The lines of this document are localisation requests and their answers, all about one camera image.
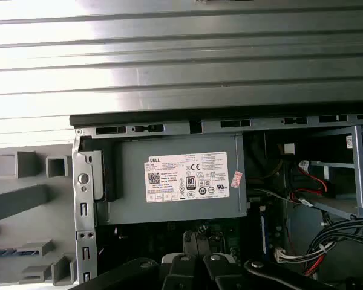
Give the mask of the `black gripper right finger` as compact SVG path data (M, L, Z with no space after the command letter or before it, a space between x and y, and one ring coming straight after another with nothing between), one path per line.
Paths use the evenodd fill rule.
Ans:
M221 253L206 255L203 261L217 289L333 289L275 263L251 259L240 266Z

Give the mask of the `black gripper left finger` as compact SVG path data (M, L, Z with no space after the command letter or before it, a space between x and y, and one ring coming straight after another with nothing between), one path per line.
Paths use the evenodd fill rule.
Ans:
M126 262L74 289L197 289L199 256L187 249L191 243L198 250L198 234L183 234L183 252L165 255L161 263L149 258Z

